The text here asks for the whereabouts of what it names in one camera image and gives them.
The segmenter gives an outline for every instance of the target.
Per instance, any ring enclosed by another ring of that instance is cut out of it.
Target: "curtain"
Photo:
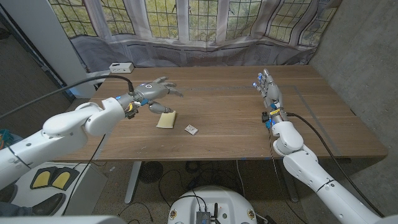
[[[307,64],[339,1],[49,0],[87,72]]]

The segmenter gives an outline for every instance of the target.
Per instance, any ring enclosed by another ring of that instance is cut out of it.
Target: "yellow pad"
[[[159,122],[157,123],[158,128],[173,128],[175,120],[175,111],[173,113],[162,113]]]
[[[36,177],[35,182],[33,183],[33,188],[47,186],[49,181],[50,172],[44,171]]]
[[[69,172],[63,172],[60,174],[54,182],[52,182],[53,187],[58,187],[60,189],[63,189],[63,186],[67,183],[69,180],[70,173]]]

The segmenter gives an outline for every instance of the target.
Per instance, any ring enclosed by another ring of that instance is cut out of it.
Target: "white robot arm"
[[[175,84],[164,82],[166,79],[158,78],[138,86],[134,92],[103,100],[103,109],[96,103],[84,103],[75,111],[55,115],[44,123],[42,130],[0,150],[0,189],[31,168],[82,148],[88,140],[86,133],[104,135],[125,117],[133,118],[140,106],[148,104],[153,113],[172,112],[153,101],[169,93],[182,96],[173,88]]]
[[[376,223],[379,216],[370,211],[347,191],[318,163],[318,158],[305,144],[284,112],[282,94],[269,72],[259,74],[259,85],[253,83],[269,109],[271,130],[275,137],[273,147],[283,158],[287,171],[310,187],[341,223]]]

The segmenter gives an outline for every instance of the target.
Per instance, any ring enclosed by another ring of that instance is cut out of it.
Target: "table top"
[[[286,112],[310,122],[336,157],[384,157],[386,148],[355,116],[343,100],[309,65],[255,67],[135,68],[124,74],[134,86],[169,77],[183,98],[169,95],[159,103],[177,111],[173,129],[156,128],[160,114],[147,106],[133,119],[120,121],[96,154],[99,161],[165,161],[270,159],[269,133],[261,122],[263,100],[252,87],[257,74],[267,68],[284,97]],[[127,92],[123,80],[107,79],[91,99],[101,100]],[[315,133],[298,118],[289,118],[304,143],[319,157],[329,157]],[[192,136],[184,129],[198,129]],[[89,136],[79,151],[58,161],[85,161],[102,136]]]

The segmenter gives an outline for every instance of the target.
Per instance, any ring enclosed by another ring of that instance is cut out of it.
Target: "table leg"
[[[293,176],[289,172],[287,172],[282,159],[278,159],[278,164],[282,171],[282,178],[285,182],[287,192],[289,193],[290,201],[292,201],[293,203],[299,202],[299,195],[294,184]]]
[[[126,197],[124,198],[124,203],[126,204],[130,204],[132,202],[136,185],[138,184],[137,180],[138,180],[139,169],[141,168],[141,163],[142,161],[135,161],[132,165],[129,185],[127,186]]]

